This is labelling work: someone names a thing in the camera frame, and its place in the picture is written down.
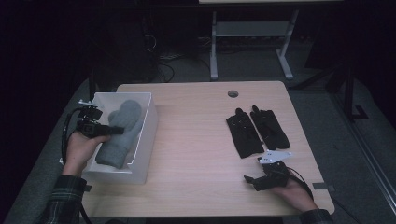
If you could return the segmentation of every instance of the sleeve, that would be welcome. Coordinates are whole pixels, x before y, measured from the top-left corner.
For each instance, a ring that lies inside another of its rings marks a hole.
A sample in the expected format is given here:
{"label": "sleeve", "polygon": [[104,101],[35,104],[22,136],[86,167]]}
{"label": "sleeve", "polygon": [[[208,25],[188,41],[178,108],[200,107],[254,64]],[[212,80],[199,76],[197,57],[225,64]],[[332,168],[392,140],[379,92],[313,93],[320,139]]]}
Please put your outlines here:
{"label": "sleeve", "polygon": [[79,223],[79,210],[87,181],[71,175],[59,176],[47,206],[36,223]]}
{"label": "sleeve", "polygon": [[315,209],[300,215],[303,224],[332,224],[332,217],[325,209]]}

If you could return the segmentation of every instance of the white plastic bin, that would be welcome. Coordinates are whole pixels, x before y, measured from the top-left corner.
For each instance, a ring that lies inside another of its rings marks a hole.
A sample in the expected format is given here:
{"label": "white plastic bin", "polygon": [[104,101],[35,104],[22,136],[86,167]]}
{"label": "white plastic bin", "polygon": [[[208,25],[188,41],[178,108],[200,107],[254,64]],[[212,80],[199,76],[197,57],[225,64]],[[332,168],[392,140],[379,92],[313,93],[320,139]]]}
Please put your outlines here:
{"label": "white plastic bin", "polygon": [[157,110],[152,100],[151,93],[97,92],[94,95],[92,103],[99,105],[98,109],[103,112],[99,122],[101,124],[108,124],[108,115],[112,111],[120,109],[120,105],[127,100],[135,100],[141,105],[141,119],[144,119],[142,130],[133,142],[131,150],[126,156],[125,163],[121,169],[97,164],[95,157],[102,144],[98,146],[82,173],[82,177],[90,183],[144,184],[146,182],[158,124]]}

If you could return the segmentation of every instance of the finger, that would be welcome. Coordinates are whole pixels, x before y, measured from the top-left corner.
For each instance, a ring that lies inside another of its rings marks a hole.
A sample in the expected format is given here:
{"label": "finger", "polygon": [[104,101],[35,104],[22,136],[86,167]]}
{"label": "finger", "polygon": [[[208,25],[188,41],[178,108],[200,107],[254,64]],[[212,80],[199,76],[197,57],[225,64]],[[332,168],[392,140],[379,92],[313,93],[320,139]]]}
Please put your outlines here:
{"label": "finger", "polygon": [[241,108],[238,107],[235,109],[235,115],[241,115],[243,113],[244,113],[244,111]]}
{"label": "finger", "polygon": [[89,137],[85,136],[82,132],[75,130],[72,135],[79,138],[89,139]]}
{"label": "finger", "polygon": [[257,106],[254,105],[254,106],[252,107],[252,109],[253,109],[253,112],[254,112],[254,113],[260,114],[260,110],[259,110],[259,108],[258,108]]}
{"label": "finger", "polygon": [[110,135],[102,135],[102,136],[94,137],[92,140],[94,140],[96,144],[99,144],[110,140],[110,138],[111,138]]}

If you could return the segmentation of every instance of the person's right hand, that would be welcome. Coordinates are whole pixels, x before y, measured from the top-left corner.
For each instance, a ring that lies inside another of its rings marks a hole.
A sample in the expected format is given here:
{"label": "person's right hand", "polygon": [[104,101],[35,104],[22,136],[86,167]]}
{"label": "person's right hand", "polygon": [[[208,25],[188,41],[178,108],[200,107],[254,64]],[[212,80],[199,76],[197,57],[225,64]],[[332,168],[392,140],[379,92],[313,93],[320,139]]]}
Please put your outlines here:
{"label": "person's right hand", "polygon": [[109,135],[88,138],[81,132],[72,133],[68,140],[66,164],[62,175],[81,176],[82,170],[84,170],[87,161],[92,157],[96,147],[109,139]]}
{"label": "person's right hand", "polygon": [[305,189],[290,178],[286,187],[275,187],[270,190],[301,212],[318,209],[318,206],[314,203],[314,200],[312,200]]}

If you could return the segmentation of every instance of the table leg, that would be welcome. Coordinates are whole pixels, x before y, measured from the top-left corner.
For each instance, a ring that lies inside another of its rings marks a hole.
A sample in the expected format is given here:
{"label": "table leg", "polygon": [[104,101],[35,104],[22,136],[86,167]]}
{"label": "table leg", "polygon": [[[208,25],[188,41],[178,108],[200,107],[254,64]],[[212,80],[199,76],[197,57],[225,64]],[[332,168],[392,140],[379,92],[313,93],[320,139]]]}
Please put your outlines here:
{"label": "table leg", "polygon": [[216,11],[212,21],[212,51],[210,52],[210,81],[218,80],[218,59],[216,57]]}
{"label": "table leg", "polygon": [[276,50],[277,58],[279,59],[280,65],[282,66],[283,73],[285,74],[286,79],[293,79],[293,74],[290,70],[288,61],[286,60],[285,56],[289,46],[291,35],[293,34],[295,22],[297,21],[298,12],[299,10],[293,11],[293,14],[291,15],[290,22],[288,25],[288,29],[286,30],[285,42],[283,43],[281,49]]}

